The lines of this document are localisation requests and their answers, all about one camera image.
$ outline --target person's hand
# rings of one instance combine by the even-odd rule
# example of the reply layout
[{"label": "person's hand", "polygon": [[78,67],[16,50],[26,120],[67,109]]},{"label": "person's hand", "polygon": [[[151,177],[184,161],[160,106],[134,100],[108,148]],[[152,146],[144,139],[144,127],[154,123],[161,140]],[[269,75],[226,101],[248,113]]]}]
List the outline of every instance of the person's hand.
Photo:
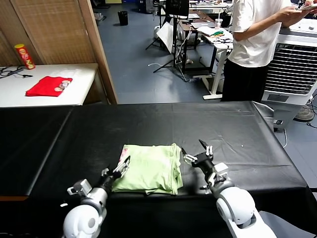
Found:
[{"label": "person's hand", "polygon": [[295,10],[294,6],[288,6],[277,12],[275,17],[277,22],[287,22],[294,18],[301,17],[302,14],[303,11]]},{"label": "person's hand", "polygon": [[[317,0],[306,0],[304,6],[309,6],[309,5],[312,5],[312,4],[314,4],[314,3],[317,3]],[[314,11],[311,11],[310,13],[312,13],[312,14],[317,14],[317,9],[314,10]]]}]

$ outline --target vent grille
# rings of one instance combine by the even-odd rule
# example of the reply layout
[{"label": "vent grille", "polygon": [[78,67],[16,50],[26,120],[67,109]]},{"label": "vent grille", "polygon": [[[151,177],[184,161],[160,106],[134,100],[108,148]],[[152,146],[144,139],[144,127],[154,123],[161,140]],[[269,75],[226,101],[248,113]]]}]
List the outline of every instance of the vent grille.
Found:
[{"label": "vent grille", "polygon": [[267,91],[309,94],[317,81],[317,48],[277,44],[268,66]]}]

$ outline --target light green cloth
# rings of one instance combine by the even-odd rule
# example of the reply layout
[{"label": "light green cloth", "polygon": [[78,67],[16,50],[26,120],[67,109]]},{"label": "light green cloth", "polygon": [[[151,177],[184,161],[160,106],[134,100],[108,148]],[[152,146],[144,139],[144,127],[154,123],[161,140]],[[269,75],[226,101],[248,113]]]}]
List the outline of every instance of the light green cloth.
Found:
[{"label": "light green cloth", "polygon": [[130,165],[126,174],[117,179],[113,192],[145,192],[146,194],[177,194],[183,186],[180,173],[180,151],[176,145],[138,146],[124,145],[120,163],[130,156]]}]

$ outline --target trash can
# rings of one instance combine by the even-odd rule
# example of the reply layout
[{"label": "trash can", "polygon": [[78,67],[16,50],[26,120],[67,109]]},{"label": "trash can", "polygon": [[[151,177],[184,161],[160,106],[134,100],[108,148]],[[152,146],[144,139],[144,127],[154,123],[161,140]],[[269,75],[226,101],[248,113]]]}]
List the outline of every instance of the trash can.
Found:
[{"label": "trash can", "polygon": [[119,21],[121,26],[128,25],[128,12],[127,11],[119,11],[118,12]]}]

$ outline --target white t-shirt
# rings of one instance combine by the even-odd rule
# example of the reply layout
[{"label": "white t-shirt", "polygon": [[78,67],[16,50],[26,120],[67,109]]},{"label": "white t-shirt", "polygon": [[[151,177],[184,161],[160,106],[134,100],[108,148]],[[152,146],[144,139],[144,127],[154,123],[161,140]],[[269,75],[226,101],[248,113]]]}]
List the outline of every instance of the white t-shirt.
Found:
[{"label": "white t-shirt", "polygon": [[[236,0],[231,31],[245,32],[254,23],[291,5],[291,0]],[[275,43],[281,24],[276,23],[247,40],[239,42],[234,40],[229,60],[243,67],[268,65],[274,56]]]}]

